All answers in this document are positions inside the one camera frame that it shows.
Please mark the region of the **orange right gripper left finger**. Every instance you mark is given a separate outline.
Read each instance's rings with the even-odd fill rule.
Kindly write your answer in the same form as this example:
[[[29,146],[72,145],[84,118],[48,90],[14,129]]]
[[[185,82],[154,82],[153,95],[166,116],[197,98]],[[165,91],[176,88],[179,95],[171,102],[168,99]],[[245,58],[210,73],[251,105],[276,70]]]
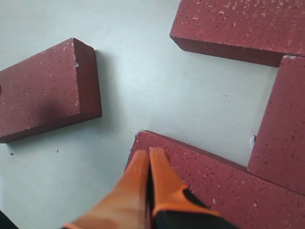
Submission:
[[[146,192],[149,155],[137,150],[124,174],[97,205],[64,229],[143,229],[146,217]]]

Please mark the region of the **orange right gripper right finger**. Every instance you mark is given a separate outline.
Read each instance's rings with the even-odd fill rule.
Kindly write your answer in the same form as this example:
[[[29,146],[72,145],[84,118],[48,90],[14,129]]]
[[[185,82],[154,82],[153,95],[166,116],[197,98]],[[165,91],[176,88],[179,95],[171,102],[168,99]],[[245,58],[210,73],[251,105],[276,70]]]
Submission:
[[[220,229],[218,212],[190,201],[188,186],[170,165],[162,148],[150,151],[154,189],[152,226],[154,229]]]

